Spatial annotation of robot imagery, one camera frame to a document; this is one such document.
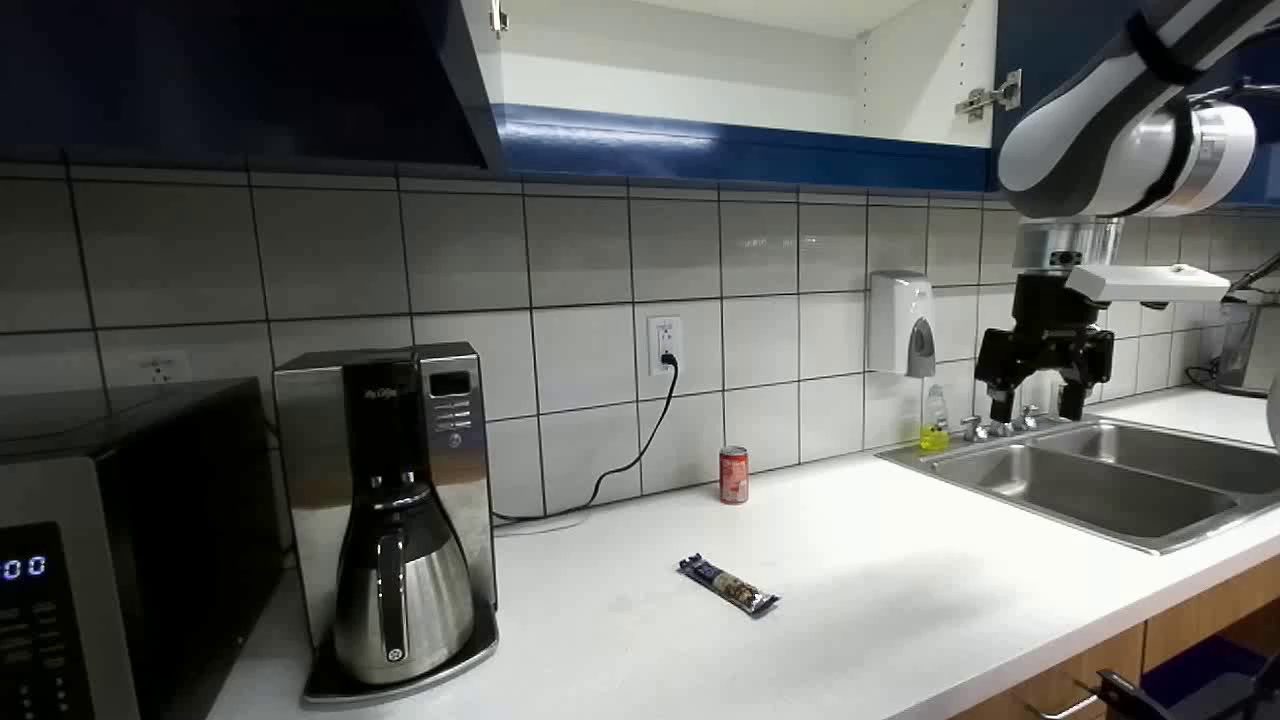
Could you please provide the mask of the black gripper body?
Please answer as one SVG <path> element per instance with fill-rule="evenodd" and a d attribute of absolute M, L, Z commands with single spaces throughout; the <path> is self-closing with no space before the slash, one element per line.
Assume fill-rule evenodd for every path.
<path fill-rule="evenodd" d="M 1117 337 L 1097 314 L 1100 305 L 1072 292 L 1064 276 L 1018 276 L 1012 322 L 982 333 L 976 374 L 990 388 L 1014 388 L 1032 370 L 1054 366 L 1068 383 L 1103 383 Z"/>

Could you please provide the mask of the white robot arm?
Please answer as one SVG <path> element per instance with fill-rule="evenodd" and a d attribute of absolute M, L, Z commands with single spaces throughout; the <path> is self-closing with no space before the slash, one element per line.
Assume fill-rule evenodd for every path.
<path fill-rule="evenodd" d="M 1012 322 L 981 337 L 987 416 L 1012 419 L 1014 388 L 1059 370 L 1054 411 L 1076 419 L 1110 381 L 1117 337 L 1097 314 L 1120 305 L 1225 299 L 1194 264 L 1117 264 L 1120 227 L 1192 217 L 1225 200 L 1254 151 L 1254 120 L 1225 90 L 1194 90 L 1228 53 L 1280 21 L 1280 0 L 1147 0 L 1001 145 L 994 180 L 1018 210 Z"/>

